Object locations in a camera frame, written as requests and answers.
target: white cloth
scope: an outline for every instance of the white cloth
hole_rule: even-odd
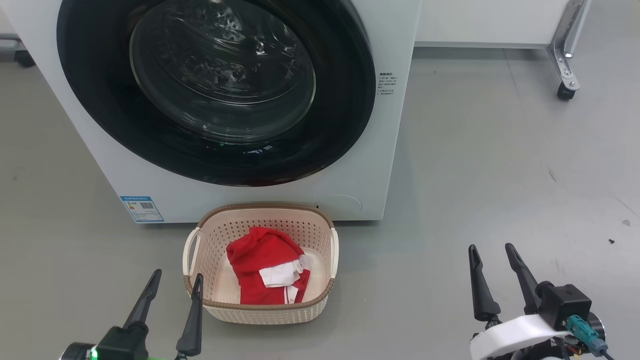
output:
[[[293,283],[300,279],[300,274],[302,274],[303,269],[310,270],[306,257],[306,255],[301,255],[299,260],[260,269],[258,271],[262,277],[262,282],[264,282],[267,288],[283,288],[285,304],[293,304],[296,302],[298,288],[293,286]]]

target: brown basket rim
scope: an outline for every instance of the brown basket rim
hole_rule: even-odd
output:
[[[220,208],[214,209],[212,211],[210,211],[208,214],[206,214],[202,220],[198,223],[198,227],[202,228],[202,226],[213,216],[222,213],[224,211],[230,211],[230,210],[242,210],[242,209],[289,209],[289,210],[303,210],[303,211],[310,211],[312,213],[316,213],[318,215],[320,215],[325,221],[326,223],[329,225],[330,229],[333,229],[333,222],[331,221],[331,219],[329,219],[322,211],[318,210],[318,209],[314,209],[314,208],[310,208],[307,206],[302,206],[302,205],[294,205],[294,204],[286,204],[286,203],[279,203],[279,202],[265,202],[265,203],[251,203],[251,204],[235,204],[235,205],[228,205],[228,206],[222,206]],[[318,303],[320,303],[320,301],[324,300],[324,298],[326,298],[329,293],[331,292],[331,290],[333,289],[333,284],[335,283],[335,278],[331,278],[329,279],[329,282],[327,283],[326,287],[324,288],[324,291],[318,295],[316,298],[309,300],[309,301],[305,301],[305,302],[299,302],[297,304],[282,304],[282,305],[245,305],[245,304],[232,304],[229,302],[218,302],[218,301],[211,301],[211,300],[207,300],[207,299],[203,299],[202,304],[204,306],[209,306],[209,307],[218,307],[218,308],[222,308],[222,309],[231,309],[231,310],[250,310],[250,311],[277,311],[277,310],[295,310],[295,309],[304,309],[306,307],[311,307],[314,306]],[[184,276],[184,284],[187,288],[187,291],[189,292],[189,294],[191,294],[193,292],[193,286],[191,285],[191,277],[188,275]]]

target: basket bottom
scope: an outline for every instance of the basket bottom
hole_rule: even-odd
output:
[[[307,284],[307,290],[302,301],[313,300],[320,296],[326,288],[329,279],[325,278],[324,261],[322,256],[315,250],[302,248],[302,251],[307,255],[307,260],[310,266],[310,277]],[[229,263],[228,257],[220,261],[218,273],[213,283],[213,291],[211,299],[212,301],[226,302],[229,304],[240,304],[240,285],[238,285],[238,279],[234,269]]]

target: floor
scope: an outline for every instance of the floor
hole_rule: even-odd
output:
[[[205,314],[202,359],[459,359],[475,243],[502,320],[524,302],[504,253],[593,300],[611,354],[640,323],[640,3],[595,1],[573,69],[540,51],[417,49],[385,219],[341,224],[338,281],[312,323],[248,327]],[[173,358],[189,300],[192,225],[135,225],[37,68],[0,64],[0,348],[56,359],[126,319],[164,270],[151,356]]]

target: red cloth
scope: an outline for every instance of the red cloth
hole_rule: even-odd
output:
[[[284,288],[267,288],[259,270],[289,263],[304,255],[289,235],[267,227],[251,227],[249,234],[227,245],[227,257],[240,285],[240,304],[285,304]],[[293,286],[298,288],[296,302],[302,302],[309,270],[300,274]]]

